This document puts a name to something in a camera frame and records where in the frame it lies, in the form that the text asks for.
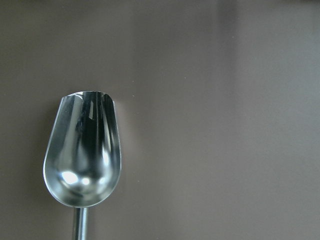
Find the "metal ice scoop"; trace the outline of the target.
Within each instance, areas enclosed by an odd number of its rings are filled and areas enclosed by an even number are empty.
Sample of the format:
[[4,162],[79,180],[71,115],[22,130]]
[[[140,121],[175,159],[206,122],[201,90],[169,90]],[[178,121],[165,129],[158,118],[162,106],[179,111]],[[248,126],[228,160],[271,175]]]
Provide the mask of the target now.
[[100,91],[64,96],[46,149],[43,178],[52,197],[74,209],[73,239],[87,238],[89,208],[112,194],[121,169],[112,98]]

